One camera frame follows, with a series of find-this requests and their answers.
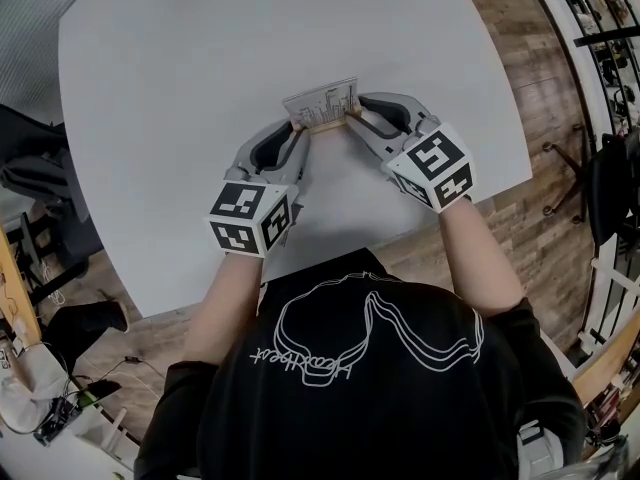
white cloth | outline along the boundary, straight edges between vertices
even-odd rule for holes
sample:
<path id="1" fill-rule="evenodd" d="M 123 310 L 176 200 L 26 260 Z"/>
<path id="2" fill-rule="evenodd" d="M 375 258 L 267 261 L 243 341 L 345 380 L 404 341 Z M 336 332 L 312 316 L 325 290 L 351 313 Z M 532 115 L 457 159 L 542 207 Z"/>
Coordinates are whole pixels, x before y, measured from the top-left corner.
<path id="1" fill-rule="evenodd" d="M 597 34 L 600 31 L 595 20 L 590 15 L 578 13 L 577 16 L 587 34 Z"/>
<path id="2" fill-rule="evenodd" d="M 18 361 L 33 391 L 0 369 L 0 415 L 12 429 L 31 432 L 47 416 L 52 399 L 62 395 L 67 374 L 44 345 L 28 349 Z"/>

white table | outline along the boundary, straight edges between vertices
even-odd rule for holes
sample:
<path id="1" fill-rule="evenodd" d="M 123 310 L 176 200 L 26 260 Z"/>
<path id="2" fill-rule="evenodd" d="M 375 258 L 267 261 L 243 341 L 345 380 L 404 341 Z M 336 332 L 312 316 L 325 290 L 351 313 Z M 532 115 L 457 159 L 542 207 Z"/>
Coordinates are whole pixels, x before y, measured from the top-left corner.
<path id="1" fill-rule="evenodd" d="M 78 0 L 60 28 L 74 163 L 143 315 L 199 301 L 222 254 L 202 217 L 281 100 L 358 77 L 418 98 L 465 139 L 476 199 L 531 177 L 511 89 L 471 0 Z M 343 130 L 314 137 L 305 205 L 266 278 L 435 220 Z"/>

wire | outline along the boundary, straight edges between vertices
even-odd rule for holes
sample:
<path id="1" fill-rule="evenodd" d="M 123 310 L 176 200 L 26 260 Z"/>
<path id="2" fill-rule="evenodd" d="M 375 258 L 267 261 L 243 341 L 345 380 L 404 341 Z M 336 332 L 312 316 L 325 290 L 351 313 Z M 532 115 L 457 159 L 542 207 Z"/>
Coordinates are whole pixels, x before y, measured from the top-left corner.
<path id="1" fill-rule="evenodd" d="M 163 380 L 167 380 L 167 378 L 164 375 L 162 375 L 158 370 L 156 370 L 155 366 L 153 366 L 151 363 L 149 363 L 148 361 L 145 361 L 144 359 L 141 359 L 140 362 L 146 364 L 149 368 L 151 368 L 154 372 L 156 372 L 158 374 L 158 377 L 160 377 Z"/>
<path id="2" fill-rule="evenodd" d="M 51 267 L 47 265 L 44 260 L 42 260 L 40 264 L 40 271 L 42 272 L 42 277 L 44 278 L 45 282 L 48 283 L 53 279 L 53 277 L 51 276 Z M 49 300 L 56 306 L 62 306 L 65 302 L 67 302 L 67 299 L 60 290 L 56 290 L 51 295 L 49 295 Z"/>
<path id="3" fill-rule="evenodd" d="M 126 363 L 127 360 L 123 359 L 122 361 L 120 361 L 118 364 L 116 364 L 113 368 L 111 368 L 111 370 L 109 370 L 108 372 L 104 373 L 100 368 L 98 368 L 95 364 L 93 364 L 91 361 L 89 361 L 87 358 L 82 357 L 82 359 L 92 368 L 95 368 L 96 370 L 98 370 L 98 372 L 100 372 L 102 374 L 102 377 L 100 377 L 96 382 L 99 382 L 101 380 L 103 380 L 106 377 L 112 376 L 112 375 L 124 375 L 125 377 L 131 377 L 132 379 L 137 380 L 140 384 L 142 384 L 145 388 L 147 388 L 147 390 L 149 390 L 153 396 L 155 396 L 158 400 L 160 400 L 160 395 L 158 395 L 158 393 L 156 393 L 148 384 L 145 384 L 140 378 L 136 377 L 135 375 L 131 374 L 131 373 L 127 373 L 127 372 L 114 372 L 114 370 L 120 366 L 122 363 Z M 81 391 L 84 391 L 87 388 L 84 389 L 80 389 L 77 392 L 72 392 L 69 393 L 67 396 L 71 396 L 73 394 L 79 393 Z"/>
<path id="4" fill-rule="evenodd" d="M 16 319 L 16 315 L 18 314 L 18 303 L 16 302 L 16 299 L 14 299 L 13 297 L 9 297 L 9 295 L 7 295 L 7 278 L 4 275 L 4 272 L 0 272 L 0 283 L 2 283 L 2 292 L 4 293 L 4 298 L 7 299 L 7 302 L 9 303 L 9 313 L 11 313 L 11 327 L 13 327 L 13 324 L 15 322 Z"/>
<path id="5" fill-rule="evenodd" d="M 37 432 L 38 430 L 40 430 L 40 427 L 42 427 L 42 425 L 44 425 L 48 420 L 49 420 L 49 416 L 51 415 L 51 410 L 49 410 L 49 412 L 47 413 L 47 415 L 44 417 L 44 419 L 38 424 L 38 426 L 36 428 L 34 428 L 33 430 L 29 430 L 27 432 L 23 432 L 21 430 L 16 430 L 15 428 L 13 428 L 11 425 L 9 425 L 7 423 L 7 420 L 4 419 L 4 416 L 2 416 L 2 414 L 0 414 L 0 419 L 2 419 L 2 423 L 4 424 L 5 427 L 7 427 L 9 430 L 11 430 L 11 432 L 13 432 L 14 434 L 18 434 L 20 436 L 28 436 L 30 434 L 33 434 L 35 432 Z"/>

table leg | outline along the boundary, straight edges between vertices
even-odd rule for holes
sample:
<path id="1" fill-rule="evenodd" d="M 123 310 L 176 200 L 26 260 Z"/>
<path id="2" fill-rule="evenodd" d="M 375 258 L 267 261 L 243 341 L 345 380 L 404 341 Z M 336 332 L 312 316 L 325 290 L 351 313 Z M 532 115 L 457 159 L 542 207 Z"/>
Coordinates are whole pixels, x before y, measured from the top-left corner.
<path id="1" fill-rule="evenodd" d="M 38 236 L 45 229 L 53 227 L 57 223 L 57 219 L 50 217 L 49 215 L 43 215 L 37 221 L 29 224 L 29 231 L 33 237 Z M 14 244 L 24 238 L 24 233 L 21 228 L 16 228 L 7 233 L 7 239 L 10 244 Z"/>
<path id="2" fill-rule="evenodd" d="M 29 294 L 29 299 L 31 300 L 31 304 L 35 306 L 39 302 L 43 301 L 46 297 L 51 295 L 53 292 L 62 288 L 69 281 L 83 274 L 87 270 L 88 263 L 89 263 L 89 260 L 84 260 L 84 261 L 81 261 L 80 263 L 76 263 L 75 265 L 68 268 L 62 274 L 55 277 L 45 285 L 36 288 L 33 292 Z"/>

office chair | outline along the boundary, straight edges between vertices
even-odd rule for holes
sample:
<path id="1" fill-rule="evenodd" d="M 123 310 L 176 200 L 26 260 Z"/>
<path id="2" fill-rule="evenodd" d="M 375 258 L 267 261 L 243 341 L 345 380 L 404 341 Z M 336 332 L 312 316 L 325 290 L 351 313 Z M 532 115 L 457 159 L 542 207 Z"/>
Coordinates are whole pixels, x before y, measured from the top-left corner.
<path id="1" fill-rule="evenodd" d="M 587 176 L 587 163 L 589 162 L 589 155 L 587 152 L 587 143 L 589 143 L 589 150 L 591 154 L 595 153 L 595 142 L 591 137 L 587 137 L 586 130 L 582 124 L 574 124 L 573 125 L 573 133 L 580 133 L 580 163 L 578 164 L 573 158 L 569 156 L 569 154 L 562 149 L 560 146 L 556 144 L 552 144 L 551 142 L 545 142 L 542 145 L 542 149 L 546 152 L 556 151 L 560 158 L 564 160 L 564 162 L 571 168 L 573 173 L 576 176 L 576 181 L 571 185 L 571 188 L 567 191 L 567 193 L 562 196 L 560 202 L 558 202 L 555 206 L 545 206 L 542 209 L 542 213 L 545 217 L 550 217 L 555 213 L 558 213 L 562 207 L 564 207 L 567 203 L 573 200 L 578 194 L 580 194 L 580 214 L 575 215 L 571 222 L 574 224 L 580 224 L 586 220 L 587 215 L 587 198 L 584 192 L 584 185 L 586 182 Z"/>
<path id="2" fill-rule="evenodd" d="M 42 201 L 56 219 L 50 228 L 65 268 L 102 250 L 73 167 L 64 124 L 48 126 L 0 105 L 0 184 Z"/>
<path id="3" fill-rule="evenodd" d="M 624 139 L 603 134 L 602 149 L 587 166 L 589 223 L 598 247 L 616 233 L 629 244 L 636 244 L 640 237 L 635 219 L 627 218 L 637 192 L 630 158 L 635 155 L 634 143 L 638 143 L 638 130 Z"/>
<path id="4" fill-rule="evenodd" d="M 621 252 L 632 254 L 640 245 L 640 130 L 633 129 L 626 137 L 602 135 L 602 149 L 587 159 L 584 129 L 582 131 L 582 165 L 575 162 L 562 148 L 546 143 L 545 151 L 556 150 L 576 174 L 576 181 L 554 207 L 545 207 L 546 216 L 553 215 L 562 206 L 580 194 L 581 215 L 573 217 L 574 224 L 584 222 L 589 210 L 589 224 L 596 246 L 601 246 L 614 234 L 622 241 Z"/>

